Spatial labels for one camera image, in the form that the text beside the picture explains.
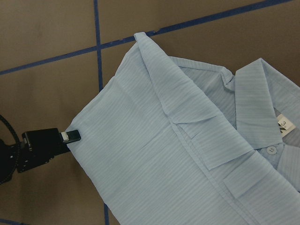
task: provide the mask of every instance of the shirt button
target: shirt button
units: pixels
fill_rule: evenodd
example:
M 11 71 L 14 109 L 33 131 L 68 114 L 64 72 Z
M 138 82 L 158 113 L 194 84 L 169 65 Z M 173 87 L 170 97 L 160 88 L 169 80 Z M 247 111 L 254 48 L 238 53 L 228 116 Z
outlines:
M 269 146 L 267 147 L 267 153 L 269 155 L 275 155 L 277 153 L 277 149 L 274 146 Z

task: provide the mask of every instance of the light blue shirt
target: light blue shirt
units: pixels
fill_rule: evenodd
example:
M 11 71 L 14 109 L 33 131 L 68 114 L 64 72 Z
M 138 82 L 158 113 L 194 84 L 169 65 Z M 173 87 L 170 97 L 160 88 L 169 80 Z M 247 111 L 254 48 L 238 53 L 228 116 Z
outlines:
M 243 110 L 258 100 L 248 99 L 253 86 L 241 87 L 248 68 L 264 62 L 234 79 L 224 67 L 167 56 L 144 33 L 135 38 L 116 75 L 68 128 L 79 129 L 82 140 L 68 146 L 118 221 L 298 225 L 299 193 L 262 156 L 263 148 L 283 146 L 279 167 L 286 152 L 272 107 L 298 124 L 270 91 L 268 101 L 247 108 L 252 113 Z M 265 79 L 260 96 L 275 88 L 264 74 L 255 73 Z M 252 127 L 249 116 L 260 122 Z

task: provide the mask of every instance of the fabric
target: fabric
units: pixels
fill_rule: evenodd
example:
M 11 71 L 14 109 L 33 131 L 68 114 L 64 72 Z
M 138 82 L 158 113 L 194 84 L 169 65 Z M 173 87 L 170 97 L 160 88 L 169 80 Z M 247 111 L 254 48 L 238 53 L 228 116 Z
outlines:
M 68 146 L 118 221 L 299 224 L 299 193 L 235 129 L 232 73 L 169 57 L 145 33 L 135 39 L 68 128 L 79 130 Z

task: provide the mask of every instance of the white label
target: white label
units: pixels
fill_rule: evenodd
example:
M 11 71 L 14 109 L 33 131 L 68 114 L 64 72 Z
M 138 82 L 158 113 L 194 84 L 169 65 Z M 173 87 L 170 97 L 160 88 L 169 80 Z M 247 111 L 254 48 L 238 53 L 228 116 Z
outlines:
M 277 116 L 277 120 L 282 137 L 286 136 L 296 128 L 296 126 L 292 122 L 290 122 L 283 114 Z

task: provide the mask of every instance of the black cable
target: black cable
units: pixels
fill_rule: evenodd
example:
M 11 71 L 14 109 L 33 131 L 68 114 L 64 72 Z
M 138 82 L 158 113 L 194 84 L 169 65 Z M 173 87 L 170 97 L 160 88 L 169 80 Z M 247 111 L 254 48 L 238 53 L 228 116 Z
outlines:
M 0 115 L 0 120 L 9 129 L 10 133 L 14 137 L 14 140 L 15 140 L 16 146 L 17 146 L 17 153 L 16 153 L 16 157 L 15 157 L 15 165 L 13 166 L 12 171 L 9 173 L 9 175 L 4 180 L 0 181 L 0 184 L 2 184 L 13 174 L 13 172 L 17 168 L 18 159 L 19 159 L 19 155 L 20 155 L 20 144 L 21 143 L 20 143 L 20 139 L 19 139 L 18 135 L 16 134 L 15 130 L 13 129 L 13 127 L 9 124 L 9 122 L 2 115 Z

